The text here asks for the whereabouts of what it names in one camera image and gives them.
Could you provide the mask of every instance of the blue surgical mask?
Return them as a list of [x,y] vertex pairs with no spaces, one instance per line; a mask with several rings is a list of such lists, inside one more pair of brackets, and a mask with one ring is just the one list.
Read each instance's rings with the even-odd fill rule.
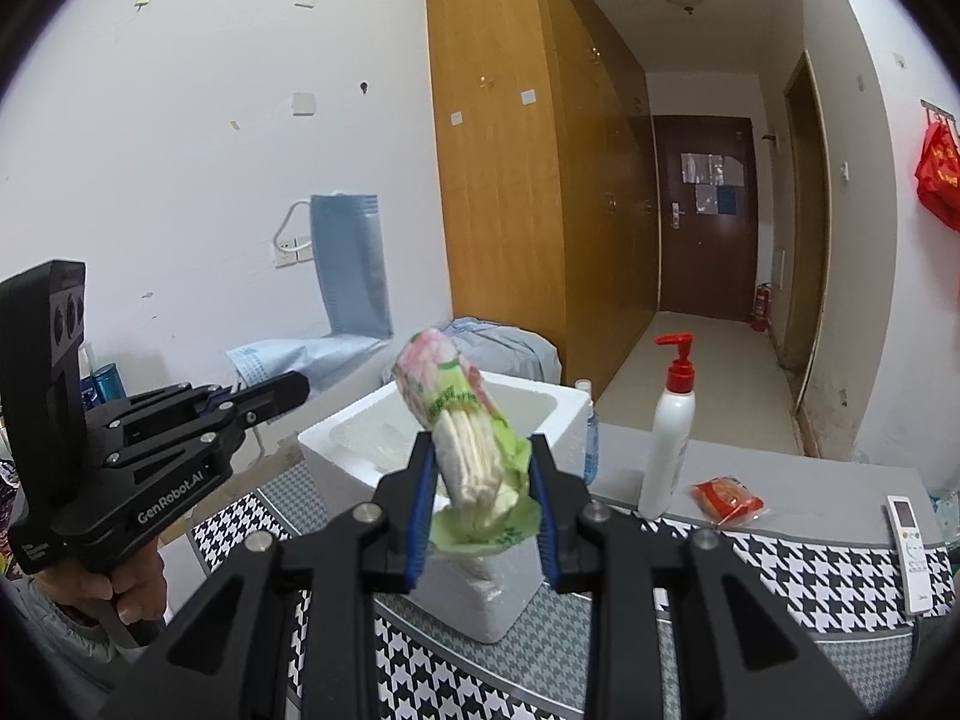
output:
[[375,196],[315,194],[287,211],[274,245],[299,205],[310,206],[314,264],[330,320],[323,338],[275,338],[227,352],[246,386],[290,370],[301,372],[315,397],[349,376],[394,336]]

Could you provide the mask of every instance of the white air conditioner remote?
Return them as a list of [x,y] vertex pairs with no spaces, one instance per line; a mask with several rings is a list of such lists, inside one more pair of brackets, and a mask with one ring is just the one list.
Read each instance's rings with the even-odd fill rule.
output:
[[923,614],[933,608],[933,589],[930,586],[930,569],[926,565],[923,538],[920,537],[910,499],[904,495],[887,495],[887,514],[890,515],[896,552],[901,559],[906,613]]

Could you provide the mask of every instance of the bottle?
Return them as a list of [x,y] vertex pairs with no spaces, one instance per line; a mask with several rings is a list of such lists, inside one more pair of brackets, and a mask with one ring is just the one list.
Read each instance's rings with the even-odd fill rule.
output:
[[584,483],[592,484],[600,467],[600,418],[593,410],[593,384],[589,379],[577,379],[575,388],[590,396],[590,414],[587,417],[587,454],[584,456]]
[[666,389],[656,404],[650,460],[643,474],[638,513],[644,519],[655,519],[666,512],[677,489],[683,455],[690,438],[696,398],[693,394],[693,363],[688,360],[693,336],[679,333],[656,339],[660,346],[675,344],[677,359],[666,374]]

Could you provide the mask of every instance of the wooden cabinet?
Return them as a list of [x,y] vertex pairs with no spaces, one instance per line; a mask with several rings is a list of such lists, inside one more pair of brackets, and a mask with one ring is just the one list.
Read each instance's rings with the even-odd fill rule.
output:
[[427,0],[427,21],[454,313],[546,336],[599,397],[656,312],[643,69],[591,0]]

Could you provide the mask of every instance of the red fire extinguisher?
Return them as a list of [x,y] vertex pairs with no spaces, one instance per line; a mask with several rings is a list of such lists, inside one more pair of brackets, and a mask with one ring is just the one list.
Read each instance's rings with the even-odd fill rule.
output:
[[770,326],[770,285],[758,284],[757,293],[754,295],[754,318],[750,322],[750,327],[757,333],[765,333]]

